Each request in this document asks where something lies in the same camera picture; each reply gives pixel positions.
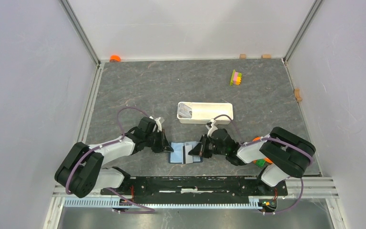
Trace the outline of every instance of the orange part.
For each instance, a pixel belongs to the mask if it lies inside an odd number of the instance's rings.
[[[299,88],[295,88],[294,89],[294,96],[295,96],[295,99],[296,99],[297,102],[302,101],[302,98],[301,98],[301,96],[299,94]]]
[[[271,59],[271,55],[270,54],[263,54],[262,59]]]
[[[270,164],[272,164],[272,163],[273,163],[273,162],[272,162],[269,158],[267,158],[267,157],[266,157],[264,160],[265,160],[266,162],[270,163]]]
[[[113,55],[110,57],[110,62],[120,62],[121,58],[117,55]]]

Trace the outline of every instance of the gray mat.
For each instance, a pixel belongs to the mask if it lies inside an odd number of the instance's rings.
[[[239,86],[229,85],[233,69],[243,74]],[[232,103],[244,141],[266,135],[275,126],[307,137],[281,60],[198,60],[106,63],[86,142],[100,143],[120,136],[116,116],[126,106],[164,117],[163,128],[169,141],[198,141],[207,129],[179,122],[176,113],[180,101]],[[125,110],[120,121],[128,130],[141,118],[141,113]],[[232,125],[219,127],[240,140]],[[155,154],[150,149],[119,158],[108,166],[118,166],[135,176],[258,175],[261,171],[254,164],[233,166],[224,156],[216,155],[203,163],[169,164],[167,153]],[[306,174],[319,174],[317,164],[312,164]]]

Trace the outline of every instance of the white tray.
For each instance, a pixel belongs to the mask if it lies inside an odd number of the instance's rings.
[[[192,103],[179,102],[178,104],[185,104],[192,109],[192,118],[183,118],[177,114],[177,118],[183,124],[206,124],[212,118],[218,115],[228,115],[234,119],[234,110],[232,104],[229,103]],[[227,125],[231,122],[227,117],[219,117],[216,124]]]

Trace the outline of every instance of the gray floor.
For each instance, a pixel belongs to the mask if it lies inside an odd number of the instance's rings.
[[[233,69],[243,74],[239,86],[229,85]],[[281,60],[198,60],[106,63],[86,142],[95,144],[120,136],[116,114],[126,106],[137,106],[149,115],[164,117],[163,128],[169,141],[198,141],[207,129],[204,125],[178,121],[180,101],[232,103],[243,140],[266,135],[275,126],[307,137]],[[142,118],[137,111],[123,112],[121,123],[126,130]],[[231,125],[220,127],[240,140]],[[254,164],[233,166],[224,156],[215,155],[203,163],[169,164],[166,153],[154,154],[150,149],[119,158],[109,166],[118,166],[135,176],[258,175],[261,171]],[[319,174],[317,163],[305,174]]]
[[[294,200],[280,200],[279,209]],[[324,199],[301,200],[291,211],[263,216],[249,209],[156,209],[154,214],[119,215],[108,208],[64,208],[59,229],[333,229]]]

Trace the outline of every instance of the white wall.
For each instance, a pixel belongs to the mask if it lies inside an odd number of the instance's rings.
[[[348,225],[366,228],[366,1],[324,1],[289,71]]]
[[[69,0],[99,58],[283,57],[314,0]]]
[[[42,227],[94,64],[56,0],[0,0],[0,229]]]

